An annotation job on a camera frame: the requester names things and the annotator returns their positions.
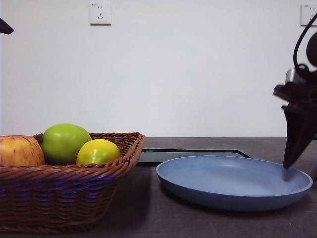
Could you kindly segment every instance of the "wall socket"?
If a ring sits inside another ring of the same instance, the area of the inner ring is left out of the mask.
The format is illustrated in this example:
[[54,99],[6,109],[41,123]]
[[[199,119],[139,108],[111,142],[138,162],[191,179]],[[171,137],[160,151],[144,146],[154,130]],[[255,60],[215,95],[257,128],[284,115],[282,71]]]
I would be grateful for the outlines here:
[[301,26],[307,26],[309,21],[317,13],[317,4],[303,4],[301,5]]
[[111,3],[94,2],[90,4],[91,25],[111,25]]

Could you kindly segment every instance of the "red apple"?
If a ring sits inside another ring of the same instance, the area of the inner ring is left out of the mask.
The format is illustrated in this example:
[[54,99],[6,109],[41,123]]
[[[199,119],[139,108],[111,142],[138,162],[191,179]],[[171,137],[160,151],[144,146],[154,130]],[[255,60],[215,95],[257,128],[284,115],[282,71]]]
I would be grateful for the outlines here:
[[26,135],[0,136],[0,163],[9,165],[44,165],[44,153],[37,140]]

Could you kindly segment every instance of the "brown woven basket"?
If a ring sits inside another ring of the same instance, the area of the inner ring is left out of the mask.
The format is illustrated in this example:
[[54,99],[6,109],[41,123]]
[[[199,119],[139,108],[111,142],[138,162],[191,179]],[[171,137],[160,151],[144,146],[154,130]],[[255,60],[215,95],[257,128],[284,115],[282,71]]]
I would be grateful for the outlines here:
[[[0,164],[0,231],[73,233],[95,227],[122,178],[137,164],[145,136],[90,133],[121,152],[107,164],[9,166]],[[34,136],[41,142],[42,134]]]

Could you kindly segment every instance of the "apple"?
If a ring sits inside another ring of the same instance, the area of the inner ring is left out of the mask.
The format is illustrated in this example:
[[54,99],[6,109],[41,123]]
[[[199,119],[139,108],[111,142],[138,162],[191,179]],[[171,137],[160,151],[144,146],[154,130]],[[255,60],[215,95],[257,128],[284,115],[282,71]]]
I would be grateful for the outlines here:
[[44,165],[44,153],[37,140],[27,135],[0,136],[0,163],[9,165]]
[[57,124],[48,128],[42,138],[41,148],[49,164],[76,163],[80,148],[91,140],[89,133],[73,124]]
[[102,164],[120,158],[116,144],[105,139],[95,139],[82,146],[77,155],[77,164]]

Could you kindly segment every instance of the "table surface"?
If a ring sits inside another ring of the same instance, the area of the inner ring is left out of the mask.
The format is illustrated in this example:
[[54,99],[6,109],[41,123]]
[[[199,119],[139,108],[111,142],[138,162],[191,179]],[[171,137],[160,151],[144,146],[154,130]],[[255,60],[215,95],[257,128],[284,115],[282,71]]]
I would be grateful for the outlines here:
[[[238,149],[253,158],[282,163],[285,138],[147,138],[144,148]],[[317,162],[312,141],[294,167],[310,173]],[[317,237],[317,183],[299,202],[283,209],[241,213],[210,209],[172,195],[155,167],[135,167],[118,188],[95,229],[67,235],[2,233],[0,237],[65,238],[314,238]]]

